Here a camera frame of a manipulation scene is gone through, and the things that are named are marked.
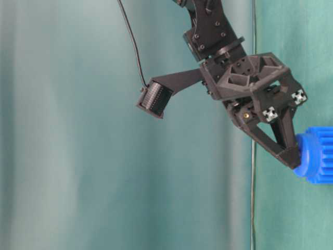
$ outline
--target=black cable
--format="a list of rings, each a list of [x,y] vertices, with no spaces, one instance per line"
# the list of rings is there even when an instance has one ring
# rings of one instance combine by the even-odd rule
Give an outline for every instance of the black cable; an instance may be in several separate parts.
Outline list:
[[[135,41],[135,38],[134,38],[134,35],[133,35],[133,32],[132,32],[132,28],[131,28],[130,22],[129,22],[128,18],[127,18],[127,15],[126,15],[126,12],[125,12],[125,9],[124,9],[124,6],[123,6],[121,0],[118,0],[118,4],[119,4],[120,10],[121,10],[121,13],[122,13],[122,15],[124,17],[124,20],[125,20],[125,23],[126,23],[126,27],[127,27],[127,30],[129,31],[132,43],[133,43],[134,52],[135,52],[135,56],[136,56],[136,64],[137,64],[137,67],[139,69],[139,74],[140,74],[140,77],[141,77],[142,85],[144,87],[148,87],[147,84],[146,84],[145,78],[144,78],[144,74],[142,72],[142,67],[141,67],[141,62],[140,62],[140,56],[139,56],[139,50],[137,49],[136,41]]]

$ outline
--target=black plastic bracket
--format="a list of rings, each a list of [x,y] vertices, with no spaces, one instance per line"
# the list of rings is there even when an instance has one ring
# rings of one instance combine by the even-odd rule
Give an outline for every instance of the black plastic bracket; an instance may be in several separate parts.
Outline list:
[[[221,0],[173,0],[187,8],[192,28],[184,39],[200,68],[154,77],[137,106],[162,118],[172,95],[202,81],[222,101],[232,122],[284,165],[300,164],[292,119],[308,97],[290,69],[272,53],[247,56],[223,13]],[[269,124],[274,137],[259,128]]]

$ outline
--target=blue gear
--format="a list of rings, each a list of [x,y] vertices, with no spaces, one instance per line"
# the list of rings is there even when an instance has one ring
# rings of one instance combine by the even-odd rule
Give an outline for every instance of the blue gear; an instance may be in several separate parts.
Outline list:
[[[333,184],[333,127],[311,127],[296,138],[301,165],[294,173],[313,184]]]

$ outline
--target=curtain fold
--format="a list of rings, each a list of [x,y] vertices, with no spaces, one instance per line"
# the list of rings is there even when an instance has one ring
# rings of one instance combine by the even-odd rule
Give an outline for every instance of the curtain fold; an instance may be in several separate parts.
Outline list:
[[[124,0],[146,79],[198,68],[172,1]],[[157,120],[116,1],[0,0],[0,246],[248,249],[251,141],[201,84]],[[252,3],[223,1],[252,53]]]
[[[294,117],[296,133],[332,126],[333,2],[256,0],[257,53],[273,52],[290,69],[308,101]],[[255,182],[256,249],[330,249],[333,189],[312,185],[258,147]]]

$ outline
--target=teal curtain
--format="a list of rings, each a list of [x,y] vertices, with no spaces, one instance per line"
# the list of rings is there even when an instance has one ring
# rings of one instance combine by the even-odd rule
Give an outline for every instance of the teal curtain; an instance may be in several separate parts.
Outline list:
[[[296,133],[333,126],[333,2],[256,0],[256,6],[257,52],[279,57],[309,96],[295,115]],[[307,183],[260,147],[256,173],[256,249],[332,249],[333,187]]]
[[[252,1],[223,1],[252,53]],[[170,1],[124,0],[147,79],[194,69]],[[115,0],[0,0],[0,248],[249,249],[251,142],[201,84],[165,118]]]

